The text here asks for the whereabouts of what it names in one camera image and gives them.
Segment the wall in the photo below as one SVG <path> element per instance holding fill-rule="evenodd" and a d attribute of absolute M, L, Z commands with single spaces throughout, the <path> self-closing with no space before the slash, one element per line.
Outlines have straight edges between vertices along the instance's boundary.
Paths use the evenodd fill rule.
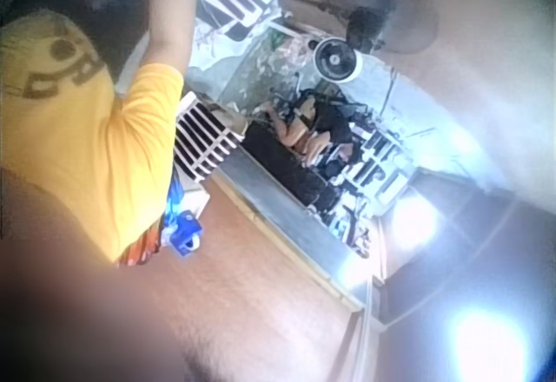
<path fill-rule="evenodd" d="M 556 212 L 553 0 L 432 0 L 440 27 L 419 54 L 379 55 L 450 111 L 518 195 Z M 297 20 L 344 36 L 331 16 L 287 1 Z"/>
<path fill-rule="evenodd" d="M 152 295 L 182 344 L 207 343 L 230 379 L 326 380 L 350 312 L 268 241 L 218 186 L 204 185 L 211 200 L 201 218 L 199 251 L 180 259 L 164 249 L 127 272 Z"/>
<path fill-rule="evenodd" d="M 457 263 L 447 268 L 456 274 L 441 292 L 381 335 L 376 382 L 460 380 L 454 322 L 475 309 L 503 315 L 520 328 L 525 380 L 532 380 L 556 342 L 556 218 L 519 203 L 463 272 Z"/>

